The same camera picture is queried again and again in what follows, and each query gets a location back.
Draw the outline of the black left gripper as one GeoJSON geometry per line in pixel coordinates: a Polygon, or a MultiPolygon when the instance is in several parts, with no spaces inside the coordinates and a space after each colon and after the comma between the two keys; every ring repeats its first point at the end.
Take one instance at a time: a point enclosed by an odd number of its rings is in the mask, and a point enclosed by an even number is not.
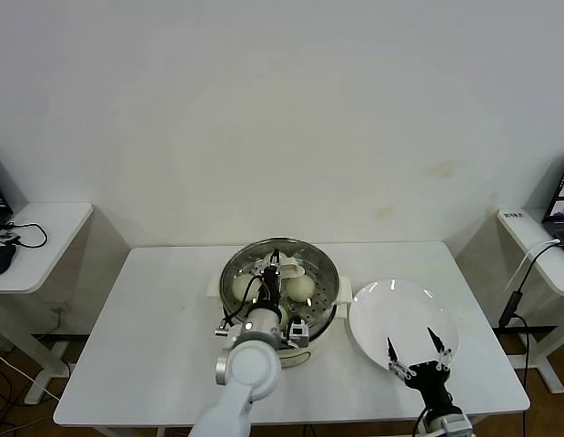
{"type": "Polygon", "coordinates": [[[267,257],[267,267],[261,273],[259,303],[271,310],[278,310],[280,302],[280,261],[280,251],[274,249],[267,257]]]}

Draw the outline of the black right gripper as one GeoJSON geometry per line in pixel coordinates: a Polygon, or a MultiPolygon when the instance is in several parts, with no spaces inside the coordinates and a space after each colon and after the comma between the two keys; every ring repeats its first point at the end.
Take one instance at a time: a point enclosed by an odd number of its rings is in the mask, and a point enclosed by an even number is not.
{"type": "Polygon", "coordinates": [[[388,369],[401,380],[407,380],[407,386],[418,391],[423,401],[449,401],[445,383],[449,378],[452,349],[431,328],[428,328],[428,334],[438,353],[438,361],[426,361],[409,368],[399,361],[392,341],[387,337],[388,369]]]}

